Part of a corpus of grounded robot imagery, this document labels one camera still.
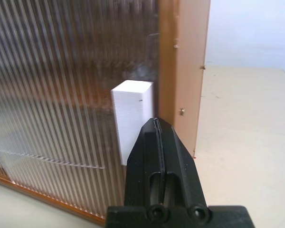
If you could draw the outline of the ribbed glass sliding door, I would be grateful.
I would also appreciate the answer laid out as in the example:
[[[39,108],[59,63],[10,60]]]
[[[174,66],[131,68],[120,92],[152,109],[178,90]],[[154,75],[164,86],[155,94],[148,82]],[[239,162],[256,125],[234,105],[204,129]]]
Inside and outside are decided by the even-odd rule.
[[[0,175],[103,218],[77,95],[72,0],[0,0]]]
[[[158,79],[157,0],[72,0],[77,95],[102,206],[123,202],[111,90],[125,80]]]

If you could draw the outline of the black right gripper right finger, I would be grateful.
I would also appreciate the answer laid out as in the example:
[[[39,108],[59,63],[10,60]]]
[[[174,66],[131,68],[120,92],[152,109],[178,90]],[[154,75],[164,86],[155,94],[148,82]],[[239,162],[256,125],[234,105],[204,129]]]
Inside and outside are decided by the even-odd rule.
[[[174,128],[158,119],[161,129],[165,170],[171,192],[170,201],[174,206],[204,204],[204,194],[195,162]]]

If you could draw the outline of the wooden cabinet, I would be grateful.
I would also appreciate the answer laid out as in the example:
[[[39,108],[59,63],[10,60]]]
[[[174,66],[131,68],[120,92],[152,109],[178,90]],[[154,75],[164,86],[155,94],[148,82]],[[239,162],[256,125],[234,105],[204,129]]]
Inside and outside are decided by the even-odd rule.
[[[158,79],[153,82],[154,116],[171,124],[189,153],[194,155],[211,0],[157,0],[157,2],[159,46]],[[125,193],[126,165],[122,167],[123,193]],[[99,218],[74,210],[53,199],[17,186],[2,175],[0,175],[0,185],[23,192],[93,223],[105,222],[106,215]]]

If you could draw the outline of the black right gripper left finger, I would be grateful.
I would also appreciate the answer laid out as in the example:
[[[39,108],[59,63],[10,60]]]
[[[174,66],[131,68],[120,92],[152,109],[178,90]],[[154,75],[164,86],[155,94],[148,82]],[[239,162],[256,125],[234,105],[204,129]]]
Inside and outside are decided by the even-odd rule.
[[[151,118],[141,128],[127,160],[125,206],[151,205],[150,178],[163,171],[161,164],[162,130],[160,120]]]

